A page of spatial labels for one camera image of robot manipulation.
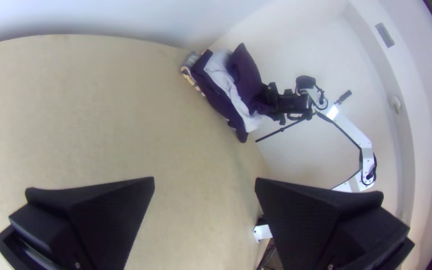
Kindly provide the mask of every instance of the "carpeted floor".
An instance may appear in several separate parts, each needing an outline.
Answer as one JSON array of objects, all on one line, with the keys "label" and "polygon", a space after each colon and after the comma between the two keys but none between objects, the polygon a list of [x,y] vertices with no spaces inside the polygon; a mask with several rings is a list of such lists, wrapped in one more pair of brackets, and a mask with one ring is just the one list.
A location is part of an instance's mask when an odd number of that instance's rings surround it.
[{"label": "carpeted floor", "polygon": [[271,174],[178,73],[186,53],[88,35],[1,42],[0,232],[28,187],[153,176],[126,269],[254,269],[254,181]]}]

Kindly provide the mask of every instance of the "articulated arm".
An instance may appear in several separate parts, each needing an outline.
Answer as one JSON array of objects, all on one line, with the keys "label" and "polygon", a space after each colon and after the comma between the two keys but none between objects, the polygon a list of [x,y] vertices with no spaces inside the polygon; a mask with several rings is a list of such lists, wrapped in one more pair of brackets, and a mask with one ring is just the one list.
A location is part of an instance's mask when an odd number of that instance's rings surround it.
[{"label": "articulated arm", "polygon": [[361,130],[340,113],[338,107],[316,88],[304,89],[313,101],[313,108],[322,119],[333,123],[359,148],[359,170],[347,181],[333,188],[335,191],[361,192],[371,188],[376,180],[376,158],[373,145]]}]

